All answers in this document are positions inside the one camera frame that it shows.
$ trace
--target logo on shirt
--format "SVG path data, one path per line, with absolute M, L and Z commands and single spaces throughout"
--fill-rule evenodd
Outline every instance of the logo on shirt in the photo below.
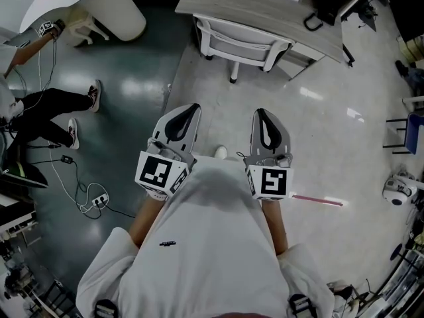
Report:
M 165 188 L 171 166 L 172 163 L 167 160 L 149 156 L 141 172 L 140 181 Z
M 286 180 L 287 171 L 264 168 L 262 170 L 261 193 L 286 195 Z
M 165 246 L 165 247 L 168 247 L 168 246 L 172 246 L 172 245 L 176 245 L 177 243 L 176 242 L 174 242 L 174 241 L 163 241 L 163 242 L 161 242 L 160 244 L 159 244 L 159 246 Z

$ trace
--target white tiled floor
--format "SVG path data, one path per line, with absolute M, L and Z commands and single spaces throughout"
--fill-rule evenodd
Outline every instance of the white tiled floor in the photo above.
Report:
M 356 59 L 353 68 L 324 58 L 287 82 L 279 68 L 265 74 L 242 65 L 233 85 L 228 61 L 207 61 L 188 47 L 167 106 L 201 105 L 194 150 L 204 155 L 212 155 L 219 144 L 232 156 L 248 154 L 254 111 L 263 107 L 278 116 L 291 136 L 292 191 L 345 203 L 338 208 L 282 201 L 290 243 L 309 246 L 326 281 L 361 286 L 368 278 L 373 290 L 394 266 L 389 257 L 405 236 L 411 209 L 386 202 L 382 186 L 399 163 L 418 176 L 424 156 L 423 150 L 416 156 L 392 156 L 382 149 L 385 120 L 407 114 L 401 98 L 409 90 L 394 66 L 402 55 L 392 13 L 378 2 L 375 6 L 377 33 L 358 28 L 357 15 L 343 23 L 344 43 Z

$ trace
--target blue object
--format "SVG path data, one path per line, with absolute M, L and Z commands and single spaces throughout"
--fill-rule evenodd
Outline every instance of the blue object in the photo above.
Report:
M 412 154 L 417 153 L 419 127 L 424 125 L 424 117 L 410 113 L 406 124 L 405 147 Z

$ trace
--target wooden desk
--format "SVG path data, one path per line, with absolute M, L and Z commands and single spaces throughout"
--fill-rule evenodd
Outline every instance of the wooden desk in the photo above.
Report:
M 308 31 L 303 20 L 313 9 L 292 0 L 180 0 L 177 13 L 203 14 L 274 33 L 313 48 L 338 62 L 343 61 L 340 18 Z

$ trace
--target black pants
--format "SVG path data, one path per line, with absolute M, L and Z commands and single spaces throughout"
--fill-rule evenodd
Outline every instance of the black pants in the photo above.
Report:
M 41 93 L 32 93 L 22 99 L 25 111 L 12 123 L 13 130 L 18 131 L 14 143 L 33 141 L 41 136 L 56 144 L 71 146 L 73 139 L 69 132 L 50 120 L 63 113 L 88 110 L 93 101 L 87 95 L 56 88 L 49 88 Z

